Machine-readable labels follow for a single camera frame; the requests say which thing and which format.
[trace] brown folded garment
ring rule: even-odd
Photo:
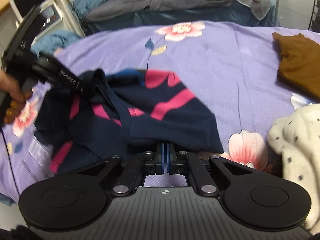
[[[272,35],[280,46],[278,78],[320,99],[320,45],[302,34]]]

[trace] pink flower print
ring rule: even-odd
[[[14,119],[12,130],[13,134],[20,138],[24,130],[33,124],[35,121],[38,111],[36,110],[38,104],[38,97],[32,102],[27,102],[20,115]]]
[[[233,134],[229,139],[229,154],[220,156],[253,169],[263,171],[269,160],[269,154],[262,136],[258,133]]]
[[[202,35],[202,31],[205,28],[203,22],[187,22],[177,23],[172,26],[164,26],[155,30],[155,33],[165,35],[166,41],[182,41],[185,37],[198,37]]]

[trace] cream garment with black dots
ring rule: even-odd
[[[320,104],[297,109],[277,119],[267,135],[271,148],[282,155],[283,177],[305,188],[311,210],[304,227],[320,232]]]

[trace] black cable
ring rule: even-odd
[[[16,186],[16,190],[17,190],[17,193],[18,193],[18,197],[20,197],[20,193],[19,193],[19,190],[18,190],[16,178],[14,177],[14,173],[13,173],[13,168],[12,168],[12,163],[11,163],[11,159],[10,159],[10,154],[9,154],[7,142],[6,142],[6,140],[5,140],[5,137],[4,137],[4,133],[3,133],[3,129],[2,129],[2,128],[1,128],[1,134],[2,134],[2,138],[3,138],[3,141],[4,141],[5,148],[6,148],[6,150],[7,150],[7,156],[8,156],[8,159],[9,159],[10,170],[11,170],[12,178],[13,178],[13,181],[14,181],[14,185]]]

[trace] dark blue garment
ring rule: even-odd
[[[131,69],[106,77],[96,70],[81,79],[95,87],[90,102],[53,88],[35,122],[38,140],[56,147],[53,171],[70,171],[112,155],[131,158],[160,141],[223,152],[214,114],[175,73]]]

